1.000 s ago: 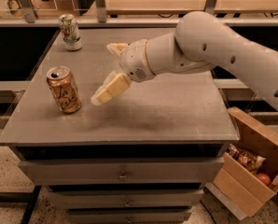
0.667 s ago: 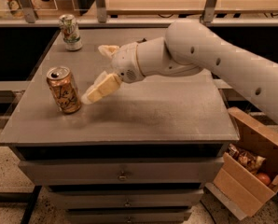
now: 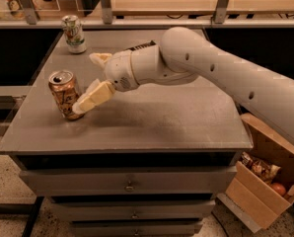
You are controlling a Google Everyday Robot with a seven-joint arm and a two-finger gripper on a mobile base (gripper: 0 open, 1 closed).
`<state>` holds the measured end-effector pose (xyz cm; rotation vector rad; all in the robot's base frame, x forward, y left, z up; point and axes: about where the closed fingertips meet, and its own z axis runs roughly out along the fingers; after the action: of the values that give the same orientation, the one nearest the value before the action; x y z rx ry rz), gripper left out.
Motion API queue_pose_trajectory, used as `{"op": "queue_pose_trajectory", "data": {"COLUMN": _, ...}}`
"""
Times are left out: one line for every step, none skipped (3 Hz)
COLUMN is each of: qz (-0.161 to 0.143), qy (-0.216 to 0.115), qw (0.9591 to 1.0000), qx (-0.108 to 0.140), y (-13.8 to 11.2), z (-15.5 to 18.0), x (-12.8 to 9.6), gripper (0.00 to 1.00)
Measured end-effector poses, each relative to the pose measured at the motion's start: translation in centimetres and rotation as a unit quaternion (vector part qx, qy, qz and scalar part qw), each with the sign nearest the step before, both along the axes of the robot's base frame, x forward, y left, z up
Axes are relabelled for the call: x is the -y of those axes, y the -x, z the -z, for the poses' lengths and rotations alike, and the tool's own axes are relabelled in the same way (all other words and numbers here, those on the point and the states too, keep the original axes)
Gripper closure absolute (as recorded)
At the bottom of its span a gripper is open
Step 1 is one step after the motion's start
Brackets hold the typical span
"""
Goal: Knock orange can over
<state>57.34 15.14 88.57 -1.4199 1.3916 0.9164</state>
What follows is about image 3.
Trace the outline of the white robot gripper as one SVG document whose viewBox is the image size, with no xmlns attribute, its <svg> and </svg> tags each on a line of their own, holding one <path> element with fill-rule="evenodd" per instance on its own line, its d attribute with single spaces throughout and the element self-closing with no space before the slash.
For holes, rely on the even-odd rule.
<svg viewBox="0 0 294 237">
<path fill-rule="evenodd" d="M 96 106 L 110 100 L 115 93 L 136 90 L 139 87 L 131 66 L 131 50 L 111 53 L 91 53 L 91 61 L 105 69 L 106 78 L 101 82 L 96 79 L 87 88 L 86 92 L 73 104 L 75 114 L 84 114 Z"/>
</svg>

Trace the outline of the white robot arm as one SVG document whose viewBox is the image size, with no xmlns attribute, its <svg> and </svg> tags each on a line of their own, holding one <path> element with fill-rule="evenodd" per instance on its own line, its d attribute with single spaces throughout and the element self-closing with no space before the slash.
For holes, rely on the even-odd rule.
<svg viewBox="0 0 294 237">
<path fill-rule="evenodd" d="M 196 32 L 174 27 L 158 42 L 149 41 L 115 54 L 94 53 L 106 80 L 94 81 L 73 105 L 83 114 L 115 92 L 148 83 L 181 85 L 199 76 L 263 120 L 294 145 L 294 80 L 224 51 Z"/>
</svg>

